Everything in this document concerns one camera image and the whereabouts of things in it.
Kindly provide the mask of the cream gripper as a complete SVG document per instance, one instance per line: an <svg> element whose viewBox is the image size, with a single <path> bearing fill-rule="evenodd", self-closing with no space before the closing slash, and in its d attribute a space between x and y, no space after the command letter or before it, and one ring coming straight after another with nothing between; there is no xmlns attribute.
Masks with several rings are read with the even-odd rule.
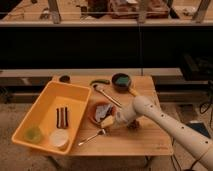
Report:
<svg viewBox="0 0 213 171"><path fill-rule="evenodd" d="M108 116L101 122L102 128L107 128L114 124L115 128L124 127L126 121L120 113L116 113L115 116Z"/></svg>

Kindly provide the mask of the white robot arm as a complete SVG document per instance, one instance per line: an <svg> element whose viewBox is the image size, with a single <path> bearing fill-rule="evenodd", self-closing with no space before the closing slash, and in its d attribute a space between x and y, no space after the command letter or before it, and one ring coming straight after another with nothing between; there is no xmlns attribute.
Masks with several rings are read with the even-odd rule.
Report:
<svg viewBox="0 0 213 171"><path fill-rule="evenodd" d="M101 127L118 128L130 124L141 116L157 123L206 169L213 171L213 140L170 117L146 96L134 97L114 116L104 119Z"/></svg>

